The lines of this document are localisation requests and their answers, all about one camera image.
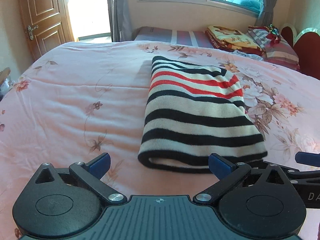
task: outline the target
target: wooden door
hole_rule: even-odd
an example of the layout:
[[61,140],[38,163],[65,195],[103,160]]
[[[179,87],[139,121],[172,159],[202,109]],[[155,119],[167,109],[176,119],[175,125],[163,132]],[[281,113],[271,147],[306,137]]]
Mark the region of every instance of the wooden door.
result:
[[[35,60],[49,50],[73,41],[64,0],[19,0],[19,2],[29,49]],[[28,26],[33,29],[32,32],[28,31]]]

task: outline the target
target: red headboard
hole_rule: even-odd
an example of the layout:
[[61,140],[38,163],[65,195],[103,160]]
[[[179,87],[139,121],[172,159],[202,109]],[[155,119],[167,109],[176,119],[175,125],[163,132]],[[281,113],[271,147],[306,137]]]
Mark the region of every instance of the red headboard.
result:
[[307,28],[297,35],[292,25],[286,25],[281,35],[298,55],[301,73],[320,79],[320,30]]

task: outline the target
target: folded striped sweater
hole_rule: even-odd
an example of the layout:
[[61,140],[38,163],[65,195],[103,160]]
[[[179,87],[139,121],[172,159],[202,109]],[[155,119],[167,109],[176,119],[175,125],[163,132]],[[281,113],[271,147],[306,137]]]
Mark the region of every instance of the folded striped sweater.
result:
[[138,160],[149,168],[206,173],[211,153],[233,163],[267,155],[245,114],[238,78],[219,67],[154,57]]

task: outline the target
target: beige wall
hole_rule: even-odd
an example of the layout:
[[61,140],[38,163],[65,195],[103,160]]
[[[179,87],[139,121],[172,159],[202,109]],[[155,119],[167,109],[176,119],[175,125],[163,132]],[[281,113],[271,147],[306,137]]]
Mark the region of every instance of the beige wall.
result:
[[[287,21],[290,0],[278,0],[274,10],[274,24],[281,26]],[[135,30],[152,26],[175,30],[204,30],[208,25],[223,25],[246,32],[256,18],[234,11],[198,4],[180,2],[138,2],[128,0]]]
[[291,0],[288,15],[297,32],[305,28],[320,28],[320,0]]
[[0,0],[0,71],[9,67],[15,80],[32,63],[18,0]]

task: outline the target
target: window sill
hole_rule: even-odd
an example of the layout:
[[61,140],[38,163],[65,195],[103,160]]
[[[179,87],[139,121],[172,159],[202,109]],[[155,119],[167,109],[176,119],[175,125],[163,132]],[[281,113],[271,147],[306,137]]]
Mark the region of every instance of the window sill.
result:
[[138,0],[139,2],[182,2],[182,3],[193,3],[201,4],[206,6],[213,6],[217,8],[222,8],[230,11],[235,11],[238,13],[246,14],[257,18],[259,13],[256,11],[251,11],[241,5],[235,5],[234,3],[220,0]]

